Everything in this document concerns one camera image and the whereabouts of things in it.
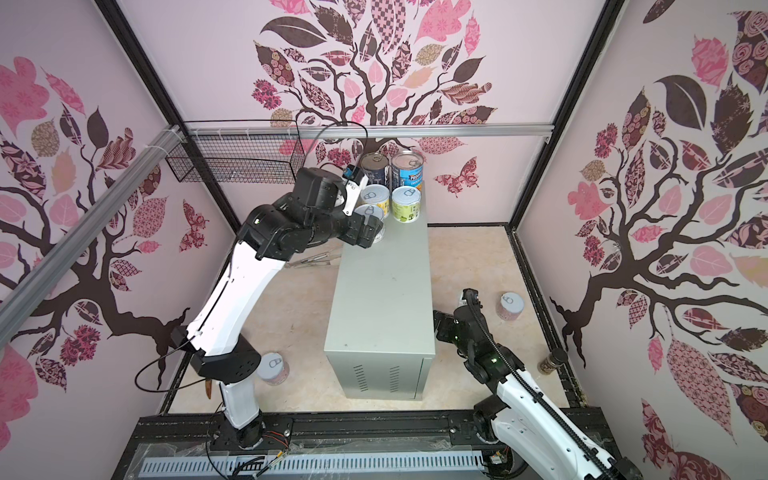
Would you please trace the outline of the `dark navy tall can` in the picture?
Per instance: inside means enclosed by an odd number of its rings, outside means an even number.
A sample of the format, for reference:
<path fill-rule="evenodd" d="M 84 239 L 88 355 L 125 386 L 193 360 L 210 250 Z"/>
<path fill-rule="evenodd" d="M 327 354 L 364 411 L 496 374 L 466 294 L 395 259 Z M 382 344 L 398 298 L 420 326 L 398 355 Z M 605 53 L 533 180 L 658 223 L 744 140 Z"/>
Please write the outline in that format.
<path fill-rule="evenodd" d="M 369 185 L 384 185 L 389 187 L 389 159 L 382 153 L 370 152 L 360 159 L 360 167 L 368 178 Z"/>

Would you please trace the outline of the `green short can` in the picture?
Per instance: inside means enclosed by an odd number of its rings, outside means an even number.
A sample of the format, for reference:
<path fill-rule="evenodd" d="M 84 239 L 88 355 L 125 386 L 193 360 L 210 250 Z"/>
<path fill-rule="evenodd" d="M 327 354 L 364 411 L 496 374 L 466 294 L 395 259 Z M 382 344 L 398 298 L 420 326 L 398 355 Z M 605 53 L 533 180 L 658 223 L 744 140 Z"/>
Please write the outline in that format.
<path fill-rule="evenodd" d="M 416 221 L 421 212 L 421 191 L 417 187 L 401 186 L 391 193 L 394 219 L 400 223 Z"/>

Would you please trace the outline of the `pink short can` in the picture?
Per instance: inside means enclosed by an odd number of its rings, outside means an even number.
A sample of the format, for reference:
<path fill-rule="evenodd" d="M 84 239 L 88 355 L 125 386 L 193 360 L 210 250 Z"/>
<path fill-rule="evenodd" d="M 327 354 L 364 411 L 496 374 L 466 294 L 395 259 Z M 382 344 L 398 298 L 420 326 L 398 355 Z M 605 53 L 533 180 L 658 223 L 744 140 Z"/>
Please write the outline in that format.
<path fill-rule="evenodd" d="M 268 352 L 261 356 L 256 369 L 257 376 L 266 384 L 277 386 L 289 376 L 290 369 L 285 358 L 278 352 Z"/>
<path fill-rule="evenodd" d="M 516 320 L 525 309 L 525 301 L 515 292 L 504 292 L 496 304 L 496 313 L 504 321 Z"/>

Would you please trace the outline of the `blue chicken noodle soup can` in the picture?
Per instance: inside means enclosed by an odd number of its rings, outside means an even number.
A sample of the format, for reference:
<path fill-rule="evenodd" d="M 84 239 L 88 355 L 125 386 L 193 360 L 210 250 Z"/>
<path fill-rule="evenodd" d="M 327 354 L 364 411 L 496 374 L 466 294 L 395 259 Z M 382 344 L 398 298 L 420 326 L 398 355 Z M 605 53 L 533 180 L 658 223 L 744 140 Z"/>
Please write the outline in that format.
<path fill-rule="evenodd" d="M 391 187 L 409 186 L 422 190 L 424 157 L 416 151 L 405 150 L 391 160 Z"/>

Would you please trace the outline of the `teal short can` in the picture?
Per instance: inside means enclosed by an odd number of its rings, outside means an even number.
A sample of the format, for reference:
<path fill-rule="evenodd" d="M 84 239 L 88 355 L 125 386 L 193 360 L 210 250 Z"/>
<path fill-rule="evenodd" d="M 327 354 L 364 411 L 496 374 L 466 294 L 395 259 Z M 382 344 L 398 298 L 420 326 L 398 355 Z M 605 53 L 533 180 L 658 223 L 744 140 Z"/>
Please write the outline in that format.
<path fill-rule="evenodd" d="M 361 215 L 364 218 L 364 225 L 365 226 L 376 226 L 376 235 L 373 239 L 373 244 L 379 243 L 384 236 L 385 233 L 385 227 L 384 227 L 384 219 L 385 214 L 384 211 L 377 205 L 373 204 L 363 204 L 361 206 L 358 206 L 355 208 L 354 212 L 356 214 Z"/>

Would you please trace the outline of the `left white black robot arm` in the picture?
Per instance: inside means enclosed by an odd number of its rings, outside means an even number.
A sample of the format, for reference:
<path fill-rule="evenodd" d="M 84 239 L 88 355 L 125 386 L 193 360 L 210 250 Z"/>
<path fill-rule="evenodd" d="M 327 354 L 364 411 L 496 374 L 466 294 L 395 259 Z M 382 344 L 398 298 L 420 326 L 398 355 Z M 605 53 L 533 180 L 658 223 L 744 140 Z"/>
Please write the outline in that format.
<path fill-rule="evenodd" d="M 301 168 L 291 192 L 250 212 L 202 310 L 171 335 L 174 347 L 190 353 L 195 372 L 219 388 L 241 448 L 258 445 L 265 430 L 253 388 L 262 357 L 242 334 L 247 317 L 294 255 L 330 239 L 373 245 L 382 221 L 355 210 L 368 183 L 358 166 L 347 166 L 341 175 Z"/>

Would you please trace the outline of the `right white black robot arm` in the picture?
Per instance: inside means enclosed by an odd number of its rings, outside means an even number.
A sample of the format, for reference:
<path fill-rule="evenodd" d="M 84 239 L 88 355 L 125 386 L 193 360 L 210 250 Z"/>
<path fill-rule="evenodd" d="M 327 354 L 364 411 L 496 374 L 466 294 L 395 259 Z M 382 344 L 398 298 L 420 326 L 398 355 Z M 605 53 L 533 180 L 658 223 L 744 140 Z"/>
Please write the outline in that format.
<path fill-rule="evenodd" d="M 525 365 L 497 343 L 482 313 L 465 305 L 435 310 L 436 339 L 456 347 L 465 369 L 491 395 L 474 407 L 480 438 L 504 444 L 543 479 L 640 479 L 626 457 L 593 441 L 538 386 Z"/>

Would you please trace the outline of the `small yellow can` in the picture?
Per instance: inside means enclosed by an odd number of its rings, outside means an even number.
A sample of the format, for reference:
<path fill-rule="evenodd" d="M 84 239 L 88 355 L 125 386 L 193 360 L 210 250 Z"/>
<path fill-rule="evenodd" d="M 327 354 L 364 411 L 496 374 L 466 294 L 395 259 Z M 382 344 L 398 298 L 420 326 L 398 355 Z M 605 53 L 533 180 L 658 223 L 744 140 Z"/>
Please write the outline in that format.
<path fill-rule="evenodd" d="M 380 208 L 385 218 L 390 213 L 390 190 L 381 184 L 372 184 L 365 187 L 361 193 L 363 205 L 374 205 Z"/>

